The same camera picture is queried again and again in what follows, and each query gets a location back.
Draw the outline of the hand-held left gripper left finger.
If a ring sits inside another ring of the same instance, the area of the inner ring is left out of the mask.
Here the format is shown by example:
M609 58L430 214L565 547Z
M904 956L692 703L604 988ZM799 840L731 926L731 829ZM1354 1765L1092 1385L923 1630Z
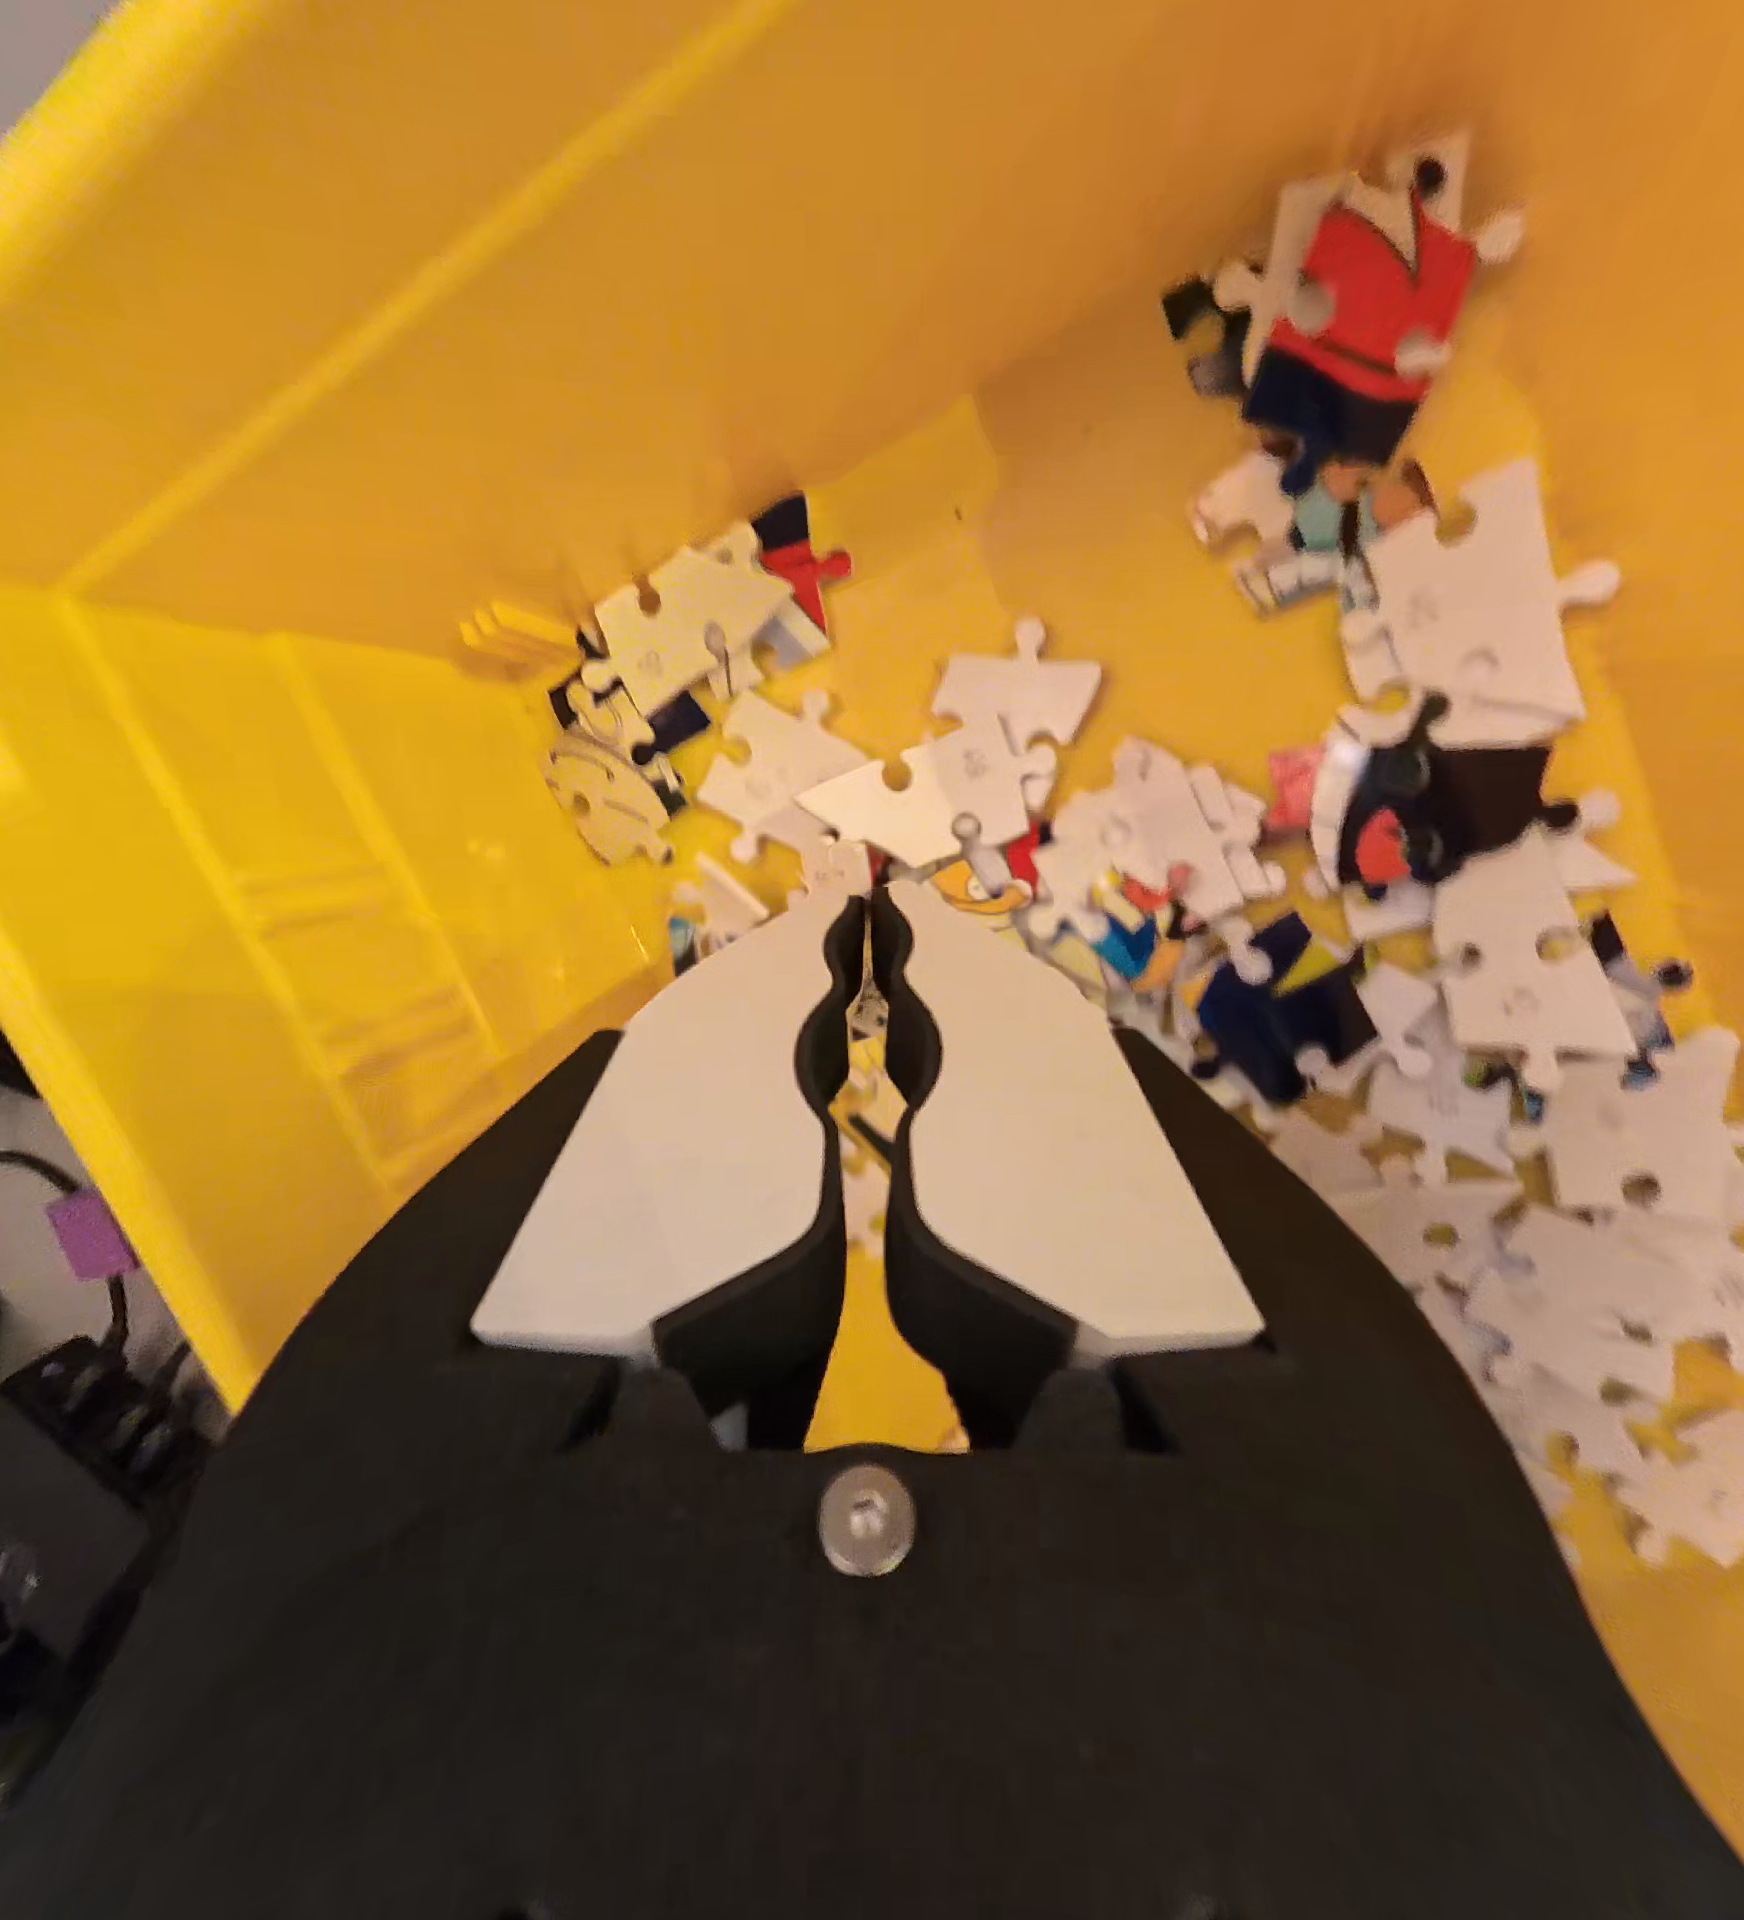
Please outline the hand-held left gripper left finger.
M830 1098L869 903L808 895L650 998L604 1055L471 1338L676 1376L746 1445L806 1455L846 1322Z

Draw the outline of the yellow plastic bin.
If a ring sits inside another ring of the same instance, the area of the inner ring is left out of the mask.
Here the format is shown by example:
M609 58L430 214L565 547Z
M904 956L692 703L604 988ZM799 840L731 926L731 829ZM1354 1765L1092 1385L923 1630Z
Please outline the yellow plastic bin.
M0 1912L1744 1912L1744 1559L1557 1549L1412 1300L1124 1045L1268 1349L956 1414L850 1264L829 1455L471 1300L663 988L548 647L808 493L895 750L1017 609L1098 733L1333 717L1181 502L1156 293L1472 129L1424 469L1540 454L1622 927L1744 1036L1744 5L125 5L0 151L0 1030L238 1410Z

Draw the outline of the pile of puzzle pieces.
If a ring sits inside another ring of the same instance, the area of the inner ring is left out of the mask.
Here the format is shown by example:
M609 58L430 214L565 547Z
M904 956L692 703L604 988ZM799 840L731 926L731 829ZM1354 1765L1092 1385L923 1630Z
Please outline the pile of puzzle pieces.
M1412 402L1453 346L1472 282L1506 253L1457 233L1464 137L1412 152L1412 191L1284 191L1271 254L1164 299L1197 393L1241 402L1253 450L1189 502L1211 551L1271 621L1333 602L1350 706L1268 758L1271 794L1124 733L1107 780L1048 804L1092 717L1098 660L1048 655L1027 614L1009 655L948 655L934 733L904 784L830 733L829 706L758 696L758 647L808 660L829 580L808 502L685 551L695 655L646 683L616 625L551 683L548 794L596 862L665 862L709 804L731 857L789 842L806 890L915 880L989 944L1058 967L1107 1030L1147 1036L1388 1264L1510 1435L1553 1513L1573 1475L1622 1511L1631 1549L1744 1559L1744 1410L1639 1442L1678 1357L1744 1376L1737 1036L1678 1036L1615 915L1603 794L1553 794L1586 722L1570 609L1618 565L1557 569L1535 461L1457 482L1457 532L1409 450L1350 426L1354 398Z

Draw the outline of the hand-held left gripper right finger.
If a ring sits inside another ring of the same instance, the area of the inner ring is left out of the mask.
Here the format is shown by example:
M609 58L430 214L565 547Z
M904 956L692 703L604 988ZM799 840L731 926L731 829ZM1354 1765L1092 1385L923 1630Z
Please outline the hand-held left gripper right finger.
M1054 1376L1251 1349L1268 1319L1114 1022L934 883L869 905L901 1090L881 1294L975 1455Z

